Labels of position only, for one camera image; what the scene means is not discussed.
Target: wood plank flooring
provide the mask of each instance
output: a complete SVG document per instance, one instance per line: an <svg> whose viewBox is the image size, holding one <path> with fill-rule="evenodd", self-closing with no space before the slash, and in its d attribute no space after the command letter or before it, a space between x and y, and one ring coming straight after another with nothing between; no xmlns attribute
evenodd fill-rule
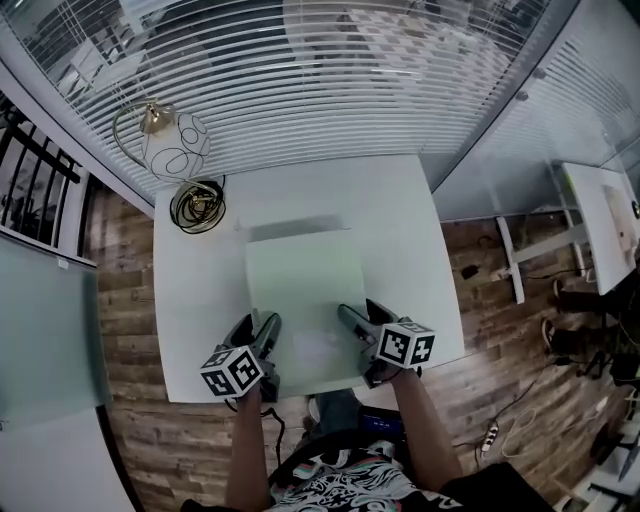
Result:
<svg viewBox="0 0 640 512"><path fill-rule="evenodd" d="M518 223L514 224L519 241ZM558 219L530 217L529 241L560 229ZM423 381L454 443L482 437L489 420L517 398L540 372L531 392L500 419L498 441L484 466L504 460L501 448L514 420L534 409L532 428L512 435L504 453L524 478L550 503L561 492L550 476L572 486L592 467L589 448L595 433L624 411L627 390L615 388L608 374L598 381L577 378L575 365L548 367L540 336L544 316L564 326L588 320L559 317L552 305L551 279L529 279L527 301L517 306L509 281L491 281L491 271L505 265L493 221L443 225L462 313L465 357L430 369ZM231 453L233 412L224 405L177 404L167 401L155 322L153 294L153 222L108 190L94 192L85 237L85 256L98 263L103 343L113 403L109 418L118 448L145 509L176 511L187 498L220 504ZM469 280L460 274L480 265ZM574 266L569 250L532 261L531 276ZM588 287L573 274L568 286ZM357 389L364 403L395 407L389 386ZM608 397L601 414L595 405ZM304 398L283 400L277 410L286 421L283 458L302 435ZM520 418L526 424L533 412ZM278 424L264 420L268 464L275 467ZM476 470L474 450L461 446L465 470Z"/></svg>

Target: light green paper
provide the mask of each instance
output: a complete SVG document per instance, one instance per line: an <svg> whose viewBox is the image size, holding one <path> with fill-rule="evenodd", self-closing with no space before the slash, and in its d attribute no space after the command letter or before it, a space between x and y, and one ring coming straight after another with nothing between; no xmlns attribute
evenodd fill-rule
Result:
<svg viewBox="0 0 640 512"><path fill-rule="evenodd" d="M247 244L252 306L282 318L271 355L281 397L362 383L358 360L364 345L337 315L341 303L365 310L360 257L351 236L341 230Z"/></svg>

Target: white lamp shade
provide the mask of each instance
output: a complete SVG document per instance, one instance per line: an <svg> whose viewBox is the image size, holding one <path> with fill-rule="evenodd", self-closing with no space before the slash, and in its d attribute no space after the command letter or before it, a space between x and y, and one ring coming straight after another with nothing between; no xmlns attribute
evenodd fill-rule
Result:
<svg viewBox="0 0 640 512"><path fill-rule="evenodd" d="M142 139L142 159L149 170L177 180L198 174L210 150L206 127L191 114L176 114L175 123Z"/></svg>

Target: table top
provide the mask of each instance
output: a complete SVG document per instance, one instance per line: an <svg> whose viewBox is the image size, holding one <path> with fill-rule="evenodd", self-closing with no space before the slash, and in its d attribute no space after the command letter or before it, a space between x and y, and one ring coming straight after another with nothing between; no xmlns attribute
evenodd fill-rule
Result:
<svg viewBox="0 0 640 512"><path fill-rule="evenodd" d="M633 217L631 201L635 193L626 173L586 165L562 164L587 230L593 255L598 293L604 295L635 269L633 258L625 258L618 242L618 229L607 201L605 186L626 197L628 218L633 236L640 238L640 221Z"/></svg>
<svg viewBox="0 0 640 512"><path fill-rule="evenodd" d="M464 355L449 258L417 156L325 160L229 176L227 214L200 235L172 224L174 193L157 194L154 225L156 321L170 401L217 401L198 370L250 312L246 245L278 223L351 230L367 297L437 333L429 366ZM281 375L286 371L278 367Z"/></svg>

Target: person's arm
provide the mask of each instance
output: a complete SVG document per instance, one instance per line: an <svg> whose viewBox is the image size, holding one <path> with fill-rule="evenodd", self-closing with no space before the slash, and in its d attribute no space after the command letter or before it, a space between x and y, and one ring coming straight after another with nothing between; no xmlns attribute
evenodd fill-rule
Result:
<svg viewBox="0 0 640 512"><path fill-rule="evenodd" d="M233 428L225 506L242 512L265 510L270 505L261 403L260 385L255 385L238 401Z"/></svg>
<svg viewBox="0 0 640 512"><path fill-rule="evenodd" d="M447 482L463 476L451 436L416 372L401 370L391 379L391 385L407 434L414 483L425 491L437 492Z"/></svg>

